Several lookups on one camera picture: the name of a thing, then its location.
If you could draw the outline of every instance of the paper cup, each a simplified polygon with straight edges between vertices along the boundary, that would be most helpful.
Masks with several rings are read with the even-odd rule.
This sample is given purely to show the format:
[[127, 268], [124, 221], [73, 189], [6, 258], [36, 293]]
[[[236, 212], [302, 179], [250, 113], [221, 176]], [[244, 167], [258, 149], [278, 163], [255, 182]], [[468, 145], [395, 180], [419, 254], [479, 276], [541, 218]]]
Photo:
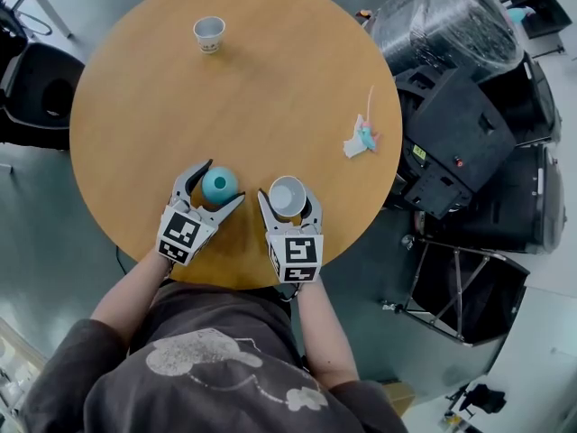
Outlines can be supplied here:
[[220, 48], [225, 27], [224, 21], [216, 16], [208, 16], [197, 21], [194, 31], [198, 46], [203, 53], [214, 53]]
[[269, 201], [281, 217], [295, 217], [305, 208], [307, 192], [298, 178], [280, 177], [270, 185]]

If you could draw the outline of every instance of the plastic-wrapped object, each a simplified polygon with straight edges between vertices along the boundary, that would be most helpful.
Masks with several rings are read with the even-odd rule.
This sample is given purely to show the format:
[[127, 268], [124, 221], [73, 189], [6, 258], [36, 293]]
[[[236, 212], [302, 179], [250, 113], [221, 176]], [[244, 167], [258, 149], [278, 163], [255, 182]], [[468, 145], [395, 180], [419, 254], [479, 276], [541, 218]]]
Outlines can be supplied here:
[[479, 82], [523, 59], [498, 0], [388, 0], [367, 29], [393, 75], [421, 65], [461, 67]]

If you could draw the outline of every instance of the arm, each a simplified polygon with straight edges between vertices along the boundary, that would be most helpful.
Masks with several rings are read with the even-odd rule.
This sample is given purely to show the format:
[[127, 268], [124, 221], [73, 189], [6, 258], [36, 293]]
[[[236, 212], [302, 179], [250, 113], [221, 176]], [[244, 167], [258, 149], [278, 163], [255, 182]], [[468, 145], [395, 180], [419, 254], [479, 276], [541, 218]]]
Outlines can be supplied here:
[[323, 283], [305, 284], [297, 298], [307, 360], [315, 378], [329, 390], [359, 380], [349, 341]]
[[167, 258], [151, 250], [106, 293], [90, 318], [107, 324], [128, 346], [169, 267]]

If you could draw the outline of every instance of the gray floor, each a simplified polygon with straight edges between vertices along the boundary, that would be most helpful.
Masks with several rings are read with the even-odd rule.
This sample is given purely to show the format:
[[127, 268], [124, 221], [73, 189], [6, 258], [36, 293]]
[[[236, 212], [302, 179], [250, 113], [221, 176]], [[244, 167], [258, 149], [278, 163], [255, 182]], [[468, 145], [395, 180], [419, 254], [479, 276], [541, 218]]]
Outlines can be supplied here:
[[[75, 34], [70, 50], [84, 59], [141, 2], [51, 1]], [[354, 13], [384, 0], [335, 1]], [[51, 37], [44, 41], [58, 41], [58, 34]], [[51, 355], [122, 271], [114, 245], [82, 201], [67, 153], [0, 144], [0, 162], [14, 166], [12, 175], [0, 171], [0, 317]], [[408, 292], [415, 259], [399, 240], [409, 224], [408, 214], [381, 212], [356, 244], [324, 268], [324, 277], [362, 377], [399, 378], [427, 399], [481, 374], [497, 343], [464, 348], [381, 310], [383, 299], [401, 300]], [[123, 262], [133, 264], [125, 256]], [[295, 330], [298, 335], [297, 320]]]

